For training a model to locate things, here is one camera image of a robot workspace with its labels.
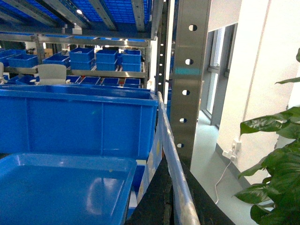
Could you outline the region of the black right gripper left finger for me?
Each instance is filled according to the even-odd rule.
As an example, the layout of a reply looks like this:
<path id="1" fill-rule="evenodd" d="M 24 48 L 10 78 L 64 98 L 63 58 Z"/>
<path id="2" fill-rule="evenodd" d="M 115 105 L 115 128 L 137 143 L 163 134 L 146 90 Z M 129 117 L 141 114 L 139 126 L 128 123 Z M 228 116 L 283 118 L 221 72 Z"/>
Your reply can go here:
<path id="1" fill-rule="evenodd" d="M 146 193 L 127 225 L 173 225 L 173 185 L 166 157 L 163 157 Z"/>

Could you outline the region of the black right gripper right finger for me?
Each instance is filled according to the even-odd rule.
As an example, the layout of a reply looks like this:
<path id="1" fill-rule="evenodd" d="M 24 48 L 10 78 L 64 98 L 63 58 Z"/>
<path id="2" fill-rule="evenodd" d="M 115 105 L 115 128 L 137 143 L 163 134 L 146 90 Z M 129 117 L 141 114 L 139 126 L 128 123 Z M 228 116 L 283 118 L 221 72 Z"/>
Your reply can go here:
<path id="1" fill-rule="evenodd" d="M 200 224 L 235 225 L 235 223 L 213 202 L 211 197 L 181 159 L 180 162 Z"/>

